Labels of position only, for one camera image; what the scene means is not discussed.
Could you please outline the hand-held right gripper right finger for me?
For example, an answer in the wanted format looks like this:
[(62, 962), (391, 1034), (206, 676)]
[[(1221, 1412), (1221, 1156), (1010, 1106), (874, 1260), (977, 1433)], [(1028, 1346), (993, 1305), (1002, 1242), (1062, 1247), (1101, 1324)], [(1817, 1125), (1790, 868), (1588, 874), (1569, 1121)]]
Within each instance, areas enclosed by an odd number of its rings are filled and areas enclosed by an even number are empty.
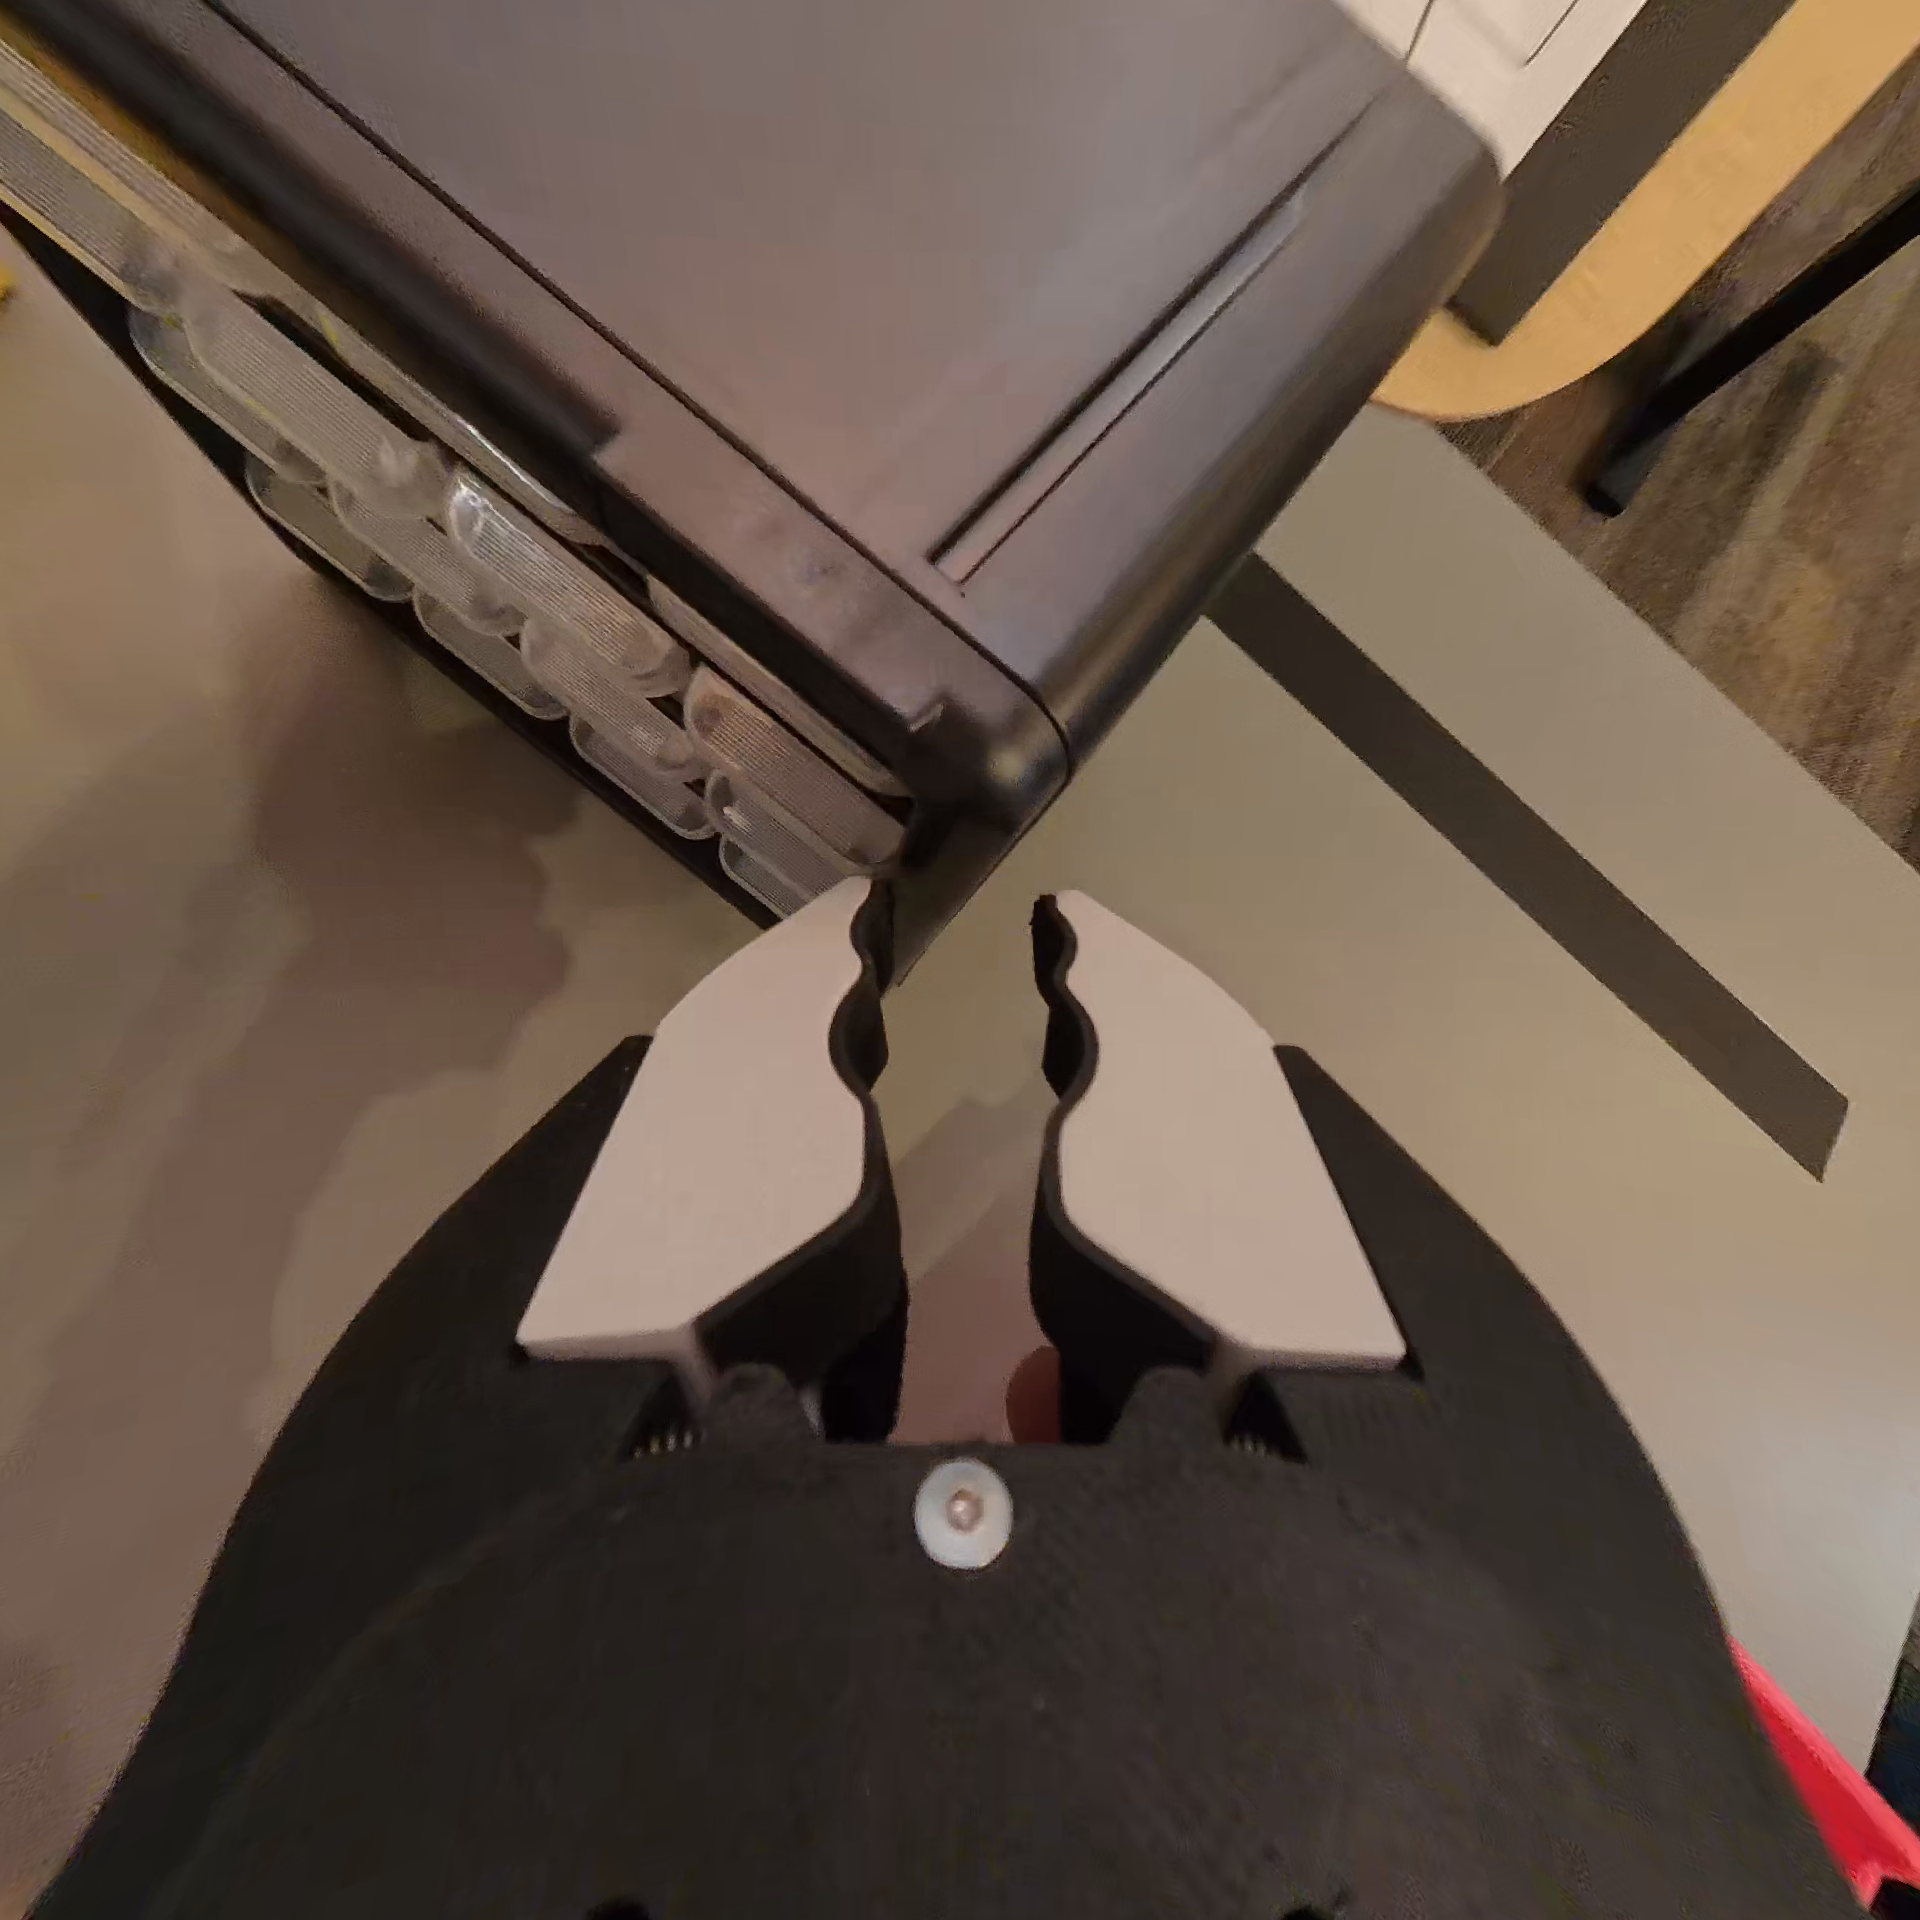
[(1407, 1335), (1267, 1028), (1090, 894), (1031, 911), (1051, 1111), (1028, 1301), (1068, 1444), (1138, 1385), (1196, 1382), (1223, 1431), (1282, 1425), (1274, 1378), (1410, 1382)]

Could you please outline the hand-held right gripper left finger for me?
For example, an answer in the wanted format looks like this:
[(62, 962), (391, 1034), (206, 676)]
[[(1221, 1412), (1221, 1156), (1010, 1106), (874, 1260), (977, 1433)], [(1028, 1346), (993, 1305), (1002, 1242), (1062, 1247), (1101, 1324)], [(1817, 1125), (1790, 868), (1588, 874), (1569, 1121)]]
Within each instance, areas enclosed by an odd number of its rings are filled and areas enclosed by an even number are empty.
[(894, 1436), (909, 1285), (874, 1090), (894, 904), (839, 879), (660, 1021), (516, 1328), (658, 1360), (689, 1404), (775, 1368), (831, 1440)]

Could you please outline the black drawer cabinet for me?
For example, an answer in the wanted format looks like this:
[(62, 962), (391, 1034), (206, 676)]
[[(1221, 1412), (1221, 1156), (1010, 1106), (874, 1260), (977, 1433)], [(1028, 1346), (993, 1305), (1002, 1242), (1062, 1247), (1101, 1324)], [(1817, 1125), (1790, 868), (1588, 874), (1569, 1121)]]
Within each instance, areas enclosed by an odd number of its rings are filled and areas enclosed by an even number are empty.
[(1451, 297), (1339, 4), (5, 4), (913, 800), (909, 968)]

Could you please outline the row of clear drawers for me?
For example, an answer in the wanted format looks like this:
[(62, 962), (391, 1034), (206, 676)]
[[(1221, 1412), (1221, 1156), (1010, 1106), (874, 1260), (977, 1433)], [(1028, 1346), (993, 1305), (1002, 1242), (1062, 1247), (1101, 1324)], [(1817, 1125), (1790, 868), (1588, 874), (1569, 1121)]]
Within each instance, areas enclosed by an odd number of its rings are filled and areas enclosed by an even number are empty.
[(276, 537), (762, 910), (899, 874), (913, 800), (875, 752), (20, 36), (2, 73), (5, 209), (100, 282), (135, 373), (206, 426)]

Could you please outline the black tape strip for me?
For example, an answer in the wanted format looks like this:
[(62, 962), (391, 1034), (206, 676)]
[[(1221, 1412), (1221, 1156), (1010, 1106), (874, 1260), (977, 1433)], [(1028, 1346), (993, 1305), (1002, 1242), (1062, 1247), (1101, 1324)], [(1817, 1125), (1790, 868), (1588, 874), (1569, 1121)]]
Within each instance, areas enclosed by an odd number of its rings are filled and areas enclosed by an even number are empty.
[(1594, 866), (1267, 559), (1236, 565), (1211, 621), (1391, 796), (1465, 856), (1647, 1032), (1810, 1180), (1846, 1095)]

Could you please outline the red plastic object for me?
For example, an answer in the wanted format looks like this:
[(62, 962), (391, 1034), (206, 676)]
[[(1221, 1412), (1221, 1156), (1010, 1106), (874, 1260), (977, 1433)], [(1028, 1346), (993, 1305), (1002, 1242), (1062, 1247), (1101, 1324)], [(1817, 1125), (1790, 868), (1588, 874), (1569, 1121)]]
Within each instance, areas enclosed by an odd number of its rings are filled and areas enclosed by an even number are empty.
[(1731, 1638), (1746, 1698), (1859, 1903), (1892, 1916), (1917, 1892), (1917, 1837), (1774, 1677)]

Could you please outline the black table leg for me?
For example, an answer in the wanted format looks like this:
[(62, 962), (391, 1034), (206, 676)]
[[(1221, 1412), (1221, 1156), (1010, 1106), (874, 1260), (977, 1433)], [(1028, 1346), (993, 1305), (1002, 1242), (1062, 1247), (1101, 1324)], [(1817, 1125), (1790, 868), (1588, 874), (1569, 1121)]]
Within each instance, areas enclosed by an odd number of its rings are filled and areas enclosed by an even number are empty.
[(1916, 238), (1917, 186), (1910, 185), (1709, 346), (1677, 360), (1599, 445), (1580, 484), (1581, 503), (1598, 517), (1621, 517), (1682, 420), (1910, 246)]

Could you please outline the light wooden table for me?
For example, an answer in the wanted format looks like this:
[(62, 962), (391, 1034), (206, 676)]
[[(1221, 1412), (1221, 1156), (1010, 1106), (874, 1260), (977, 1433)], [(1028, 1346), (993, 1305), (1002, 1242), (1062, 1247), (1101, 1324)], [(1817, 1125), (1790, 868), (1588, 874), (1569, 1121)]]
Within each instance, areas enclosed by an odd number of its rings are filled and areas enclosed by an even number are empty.
[(1790, 4), (1499, 340), (1427, 321), (1373, 399), (1437, 424), (1550, 397), (1645, 336), (1916, 52), (1917, 4)]

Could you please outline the white box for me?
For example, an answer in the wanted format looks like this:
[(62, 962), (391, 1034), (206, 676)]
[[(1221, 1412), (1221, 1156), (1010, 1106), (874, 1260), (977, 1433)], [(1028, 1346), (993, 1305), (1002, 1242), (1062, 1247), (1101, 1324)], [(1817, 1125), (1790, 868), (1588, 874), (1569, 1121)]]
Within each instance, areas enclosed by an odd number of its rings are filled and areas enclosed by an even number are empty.
[(1644, 2), (1342, 2), (1511, 176)]

